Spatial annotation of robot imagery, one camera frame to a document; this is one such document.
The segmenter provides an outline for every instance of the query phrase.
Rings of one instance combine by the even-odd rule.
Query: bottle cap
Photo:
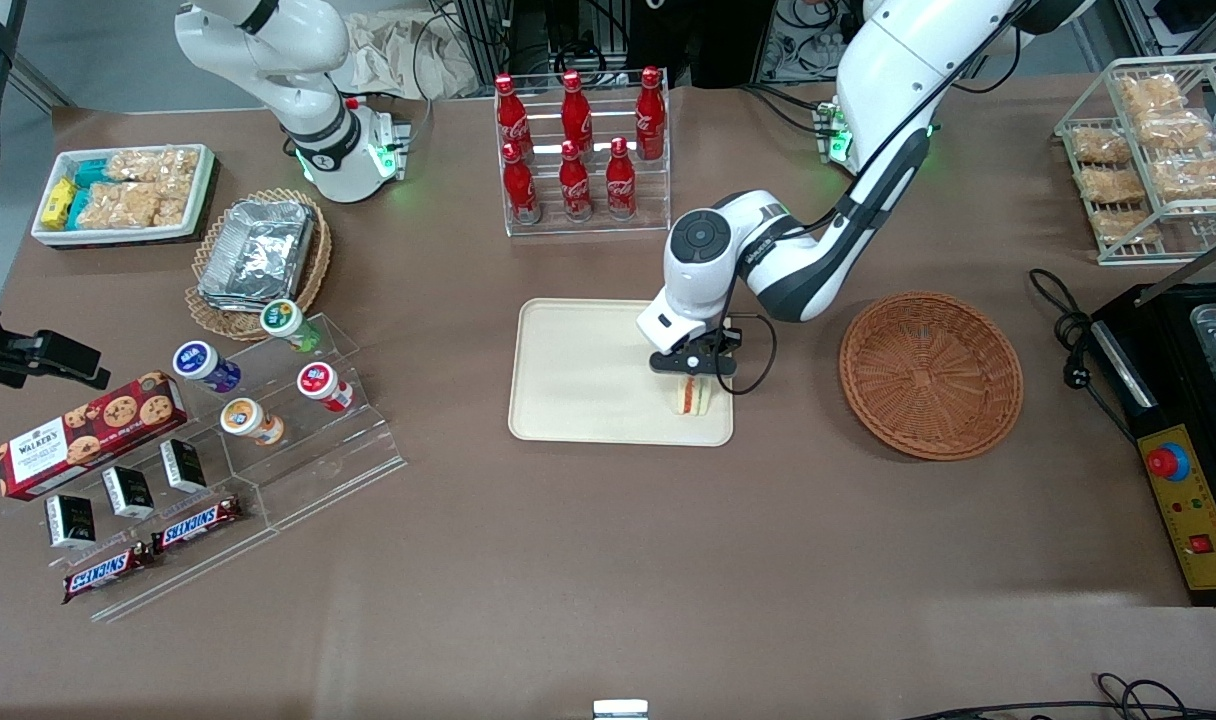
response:
[[[216,369],[218,351],[203,341],[191,341],[173,354],[173,370],[187,381],[201,381]]]
[[[302,327],[302,310],[293,300],[270,300],[261,309],[261,330],[270,337],[292,337]]]
[[[221,410],[221,429],[232,435],[246,435],[261,424],[265,410],[248,396],[238,396]]]
[[[327,362],[311,362],[297,375],[297,389],[311,400],[323,400],[337,392],[337,370]]]

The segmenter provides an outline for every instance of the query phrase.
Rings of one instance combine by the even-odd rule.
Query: walkers cookie box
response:
[[[0,446],[0,493],[35,500],[186,423],[178,383],[162,372],[61,415]]]

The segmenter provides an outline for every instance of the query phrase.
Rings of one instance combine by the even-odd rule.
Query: red bottle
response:
[[[636,145],[641,161],[658,161],[666,152],[666,101],[662,100],[662,71],[644,68],[644,88],[635,102]]]
[[[563,164],[559,165],[559,184],[563,187],[563,212],[573,223],[585,223],[590,219],[590,175],[581,164],[581,151],[578,144],[564,140],[562,152]]]
[[[593,133],[590,131],[590,102],[581,92],[578,71],[563,73],[563,137],[576,144],[581,154],[593,152]]]
[[[511,216],[520,225],[533,225],[541,219],[541,206],[536,201],[536,186],[533,184],[533,170],[527,169],[520,146],[507,142],[502,145],[502,159],[506,170],[506,196],[511,199]]]
[[[502,73],[497,75],[497,124],[502,128],[502,142],[513,142],[525,161],[533,158],[533,134],[527,126],[524,102],[516,96],[516,79]]]
[[[608,161],[608,214],[614,220],[635,218],[635,165],[630,163],[625,137],[612,139]]]

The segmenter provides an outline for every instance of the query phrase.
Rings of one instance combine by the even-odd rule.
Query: brown table surface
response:
[[[716,450],[511,437],[520,305],[649,299],[663,236],[512,246],[492,105],[437,106],[406,182],[323,206],[337,244],[316,308],[360,343],[407,468],[111,625],[58,606],[38,506],[0,514],[0,719],[553,719],[606,697],[648,698],[662,720],[874,719],[1094,697],[1102,670],[1216,707],[1216,611],[1186,607],[1138,457],[1062,386],[1053,311],[1025,279],[1052,269],[1093,309],[1164,272],[1091,259],[1048,141],[1087,83],[952,92],[908,197],[827,314],[778,325],[777,366]],[[765,187],[810,219],[846,184],[745,95],[672,101],[676,215]],[[73,111],[58,128],[60,150],[206,142],[224,164],[218,208],[306,190],[265,111]],[[5,325],[60,330],[136,377],[202,334],[182,302],[192,252],[27,241]],[[914,461],[845,405],[844,328],[906,289],[968,300],[1017,348],[1025,405],[995,451]],[[739,289],[734,306],[754,300]],[[748,369],[764,345],[749,339]],[[89,396],[0,387],[0,441]]]

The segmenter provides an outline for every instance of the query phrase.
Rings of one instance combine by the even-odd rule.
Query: round wicker basket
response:
[[[1017,353],[951,296],[905,292],[867,306],[844,334],[840,377],[869,432],[927,460],[986,452],[1021,411]]]
[[[328,259],[333,254],[333,234],[328,229],[328,220],[323,219],[323,210],[319,209],[317,202],[295,190],[261,190],[253,192],[243,199],[265,199],[268,202],[292,199],[304,206],[310,206],[315,210],[315,232],[310,241],[310,254],[306,257],[305,268],[302,269],[302,282],[297,288],[297,298],[294,299],[297,305],[305,311],[315,302],[315,297],[319,296],[319,288],[323,286],[323,276],[328,272]],[[230,209],[225,209],[221,216],[212,224],[212,227],[209,227],[209,231],[204,236],[204,242],[201,242],[198,249],[195,252],[195,261],[191,263],[191,269],[195,270],[196,282],[204,274],[207,261],[212,258],[212,247],[216,242],[219,234],[221,234],[221,227],[229,213]],[[265,331],[261,331],[259,315],[255,313],[218,310],[199,297],[198,286],[187,288],[186,305],[191,309],[191,317],[195,317],[195,321],[206,331],[242,342],[265,341],[268,337]]]

